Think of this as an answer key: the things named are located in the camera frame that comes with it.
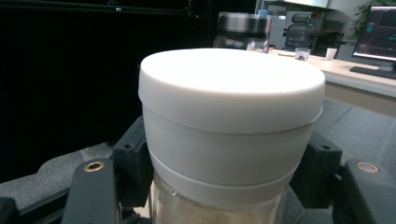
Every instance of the potted plant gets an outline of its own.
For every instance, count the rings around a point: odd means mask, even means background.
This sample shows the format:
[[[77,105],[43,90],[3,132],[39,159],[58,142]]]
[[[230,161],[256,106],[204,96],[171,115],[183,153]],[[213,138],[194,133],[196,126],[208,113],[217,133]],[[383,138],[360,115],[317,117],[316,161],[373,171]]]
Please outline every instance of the potted plant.
[[[367,3],[355,8],[355,16],[358,18],[353,21],[351,30],[353,31],[353,37],[359,38],[361,30],[363,29],[364,23],[366,22],[367,15],[371,7],[390,7],[396,6],[396,0],[371,0]]]

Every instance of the table surface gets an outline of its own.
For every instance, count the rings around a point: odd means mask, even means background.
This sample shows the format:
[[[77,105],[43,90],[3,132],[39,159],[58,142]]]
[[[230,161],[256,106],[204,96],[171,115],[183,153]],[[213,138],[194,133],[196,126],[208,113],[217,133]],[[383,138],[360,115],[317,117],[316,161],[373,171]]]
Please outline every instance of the table surface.
[[[281,55],[281,50],[271,50],[270,54]],[[377,69],[362,63],[340,60],[326,61],[310,55],[308,63],[319,68],[326,77],[326,98],[349,105],[396,117],[396,80],[350,72],[353,66]]]

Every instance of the brass insert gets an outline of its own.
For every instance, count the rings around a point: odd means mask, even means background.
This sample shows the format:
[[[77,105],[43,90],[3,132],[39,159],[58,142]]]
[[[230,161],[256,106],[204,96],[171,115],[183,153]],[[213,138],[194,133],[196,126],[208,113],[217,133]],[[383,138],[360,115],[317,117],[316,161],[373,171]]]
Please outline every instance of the brass insert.
[[[368,172],[368,173],[376,174],[376,173],[379,172],[378,167],[376,167],[376,166],[374,166],[374,165],[372,165],[370,163],[367,163],[367,162],[362,162],[361,161],[361,162],[358,162],[356,165],[359,167],[359,169],[361,169],[361,170],[363,170],[365,172]]]
[[[95,172],[105,167],[102,161],[94,161],[84,167],[85,172]]]

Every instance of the black wall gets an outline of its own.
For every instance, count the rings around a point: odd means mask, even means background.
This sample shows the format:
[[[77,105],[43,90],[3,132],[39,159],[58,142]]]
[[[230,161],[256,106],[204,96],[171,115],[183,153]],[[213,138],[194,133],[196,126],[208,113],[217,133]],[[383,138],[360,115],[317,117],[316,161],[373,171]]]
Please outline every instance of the black wall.
[[[137,66],[146,56],[211,48],[219,11],[255,8],[252,0],[195,0],[200,19],[192,19],[184,0],[119,1],[152,7],[148,12],[103,10],[107,1],[94,0],[87,3],[103,6],[6,2],[0,3],[0,183],[34,174],[54,157],[117,141],[141,115]]]

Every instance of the small white cup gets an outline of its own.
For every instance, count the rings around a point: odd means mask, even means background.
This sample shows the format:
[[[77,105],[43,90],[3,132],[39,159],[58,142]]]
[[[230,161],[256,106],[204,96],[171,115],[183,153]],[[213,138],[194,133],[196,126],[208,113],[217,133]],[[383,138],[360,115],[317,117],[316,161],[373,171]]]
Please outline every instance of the small white cup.
[[[327,49],[326,52],[326,61],[331,61],[334,58],[337,49]]]

